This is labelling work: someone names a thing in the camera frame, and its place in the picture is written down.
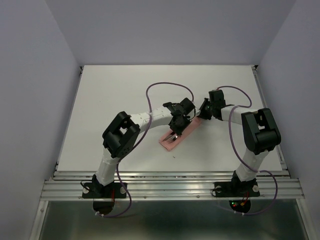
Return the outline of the pink cloth napkin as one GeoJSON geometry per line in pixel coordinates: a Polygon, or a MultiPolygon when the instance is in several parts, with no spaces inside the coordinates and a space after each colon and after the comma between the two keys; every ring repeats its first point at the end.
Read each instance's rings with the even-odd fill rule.
{"type": "Polygon", "coordinates": [[[159,140],[159,144],[164,147],[168,152],[177,147],[183,140],[185,140],[195,129],[197,129],[202,123],[199,117],[195,117],[190,125],[182,132],[182,135],[177,135],[172,131],[168,131],[159,140]]]}

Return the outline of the pink handled fork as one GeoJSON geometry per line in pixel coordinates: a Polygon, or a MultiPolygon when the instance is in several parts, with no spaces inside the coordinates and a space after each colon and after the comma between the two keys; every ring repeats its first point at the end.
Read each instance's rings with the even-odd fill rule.
{"type": "Polygon", "coordinates": [[[167,136],[163,141],[164,141],[164,142],[167,142],[167,143],[173,143],[174,141],[177,140],[178,137],[179,137],[179,136],[176,135],[176,134],[169,135],[169,136],[167,136]]]}

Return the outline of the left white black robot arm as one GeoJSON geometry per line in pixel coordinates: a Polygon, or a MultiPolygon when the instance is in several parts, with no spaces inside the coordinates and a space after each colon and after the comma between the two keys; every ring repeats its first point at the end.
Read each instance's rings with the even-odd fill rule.
{"type": "Polygon", "coordinates": [[[125,111],[119,112],[102,134],[103,155],[100,166],[92,177],[93,186],[89,189],[100,197],[108,196],[118,162],[134,149],[141,133],[146,135],[153,128],[168,125],[170,133],[164,138],[164,142],[176,143],[191,125],[191,114],[196,117],[199,109],[188,98],[178,103],[164,103],[161,107],[144,113],[129,115],[125,111]]]}

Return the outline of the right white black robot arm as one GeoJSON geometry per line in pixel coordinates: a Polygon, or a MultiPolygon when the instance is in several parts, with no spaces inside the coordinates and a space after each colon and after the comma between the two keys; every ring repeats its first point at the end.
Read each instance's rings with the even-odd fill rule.
{"type": "Polygon", "coordinates": [[[222,89],[208,92],[200,107],[199,117],[210,120],[214,117],[220,121],[228,122],[228,132],[231,146],[237,158],[239,167],[235,170],[237,179],[230,182],[231,192],[242,195],[248,190],[248,181],[256,178],[260,166],[277,145],[281,143],[281,134],[269,108],[254,109],[252,100],[249,105],[226,104],[222,89]],[[240,157],[232,135],[232,123],[242,126],[243,139],[246,146],[243,157],[240,157]]]}

